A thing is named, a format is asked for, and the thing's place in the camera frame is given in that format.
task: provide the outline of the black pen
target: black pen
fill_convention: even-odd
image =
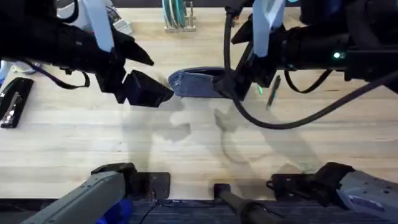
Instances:
[[[276,97],[276,91],[278,90],[279,85],[280,85],[280,76],[278,75],[275,79],[274,85],[272,86],[271,94],[269,95],[268,98],[267,110],[272,106],[272,103],[274,102],[274,98]]]

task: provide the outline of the wooden tabletop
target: wooden tabletop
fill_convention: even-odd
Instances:
[[[168,34],[160,9],[121,9],[132,22],[134,38],[155,61],[154,67],[128,62],[165,82],[174,71],[196,66],[223,66],[225,13],[195,9],[197,31]],[[244,11],[240,24],[247,18]],[[297,9],[288,9],[285,24],[299,23]],[[244,45],[234,46],[236,65]],[[78,72],[66,76],[81,84]],[[292,74],[300,88],[322,71]],[[19,74],[10,74],[6,82]],[[328,116],[289,131],[272,131],[246,121],[231,101],[174,96],[159,109],[118,105],[113,95],[91,87],[64,90],[48,78],[35,80],[17,129],[0,129],[0,198],[59,198],[103,164],[133,162],[139,171],[172,175],[170,198],[212,198],[214,183],[226,182],[246,198],[272,198],[265,182],[272,174],[316,172],[328,161],[349,164],[372,175],[398,182],[398,96],[386,88],[342,107]],[[318,90],[300,95],[282,78],[277,98],[266,110],[264,94],[253,85],[244,106],[255,117],[282,123],[304,118],[364,85],[344,82],[333,73]]]

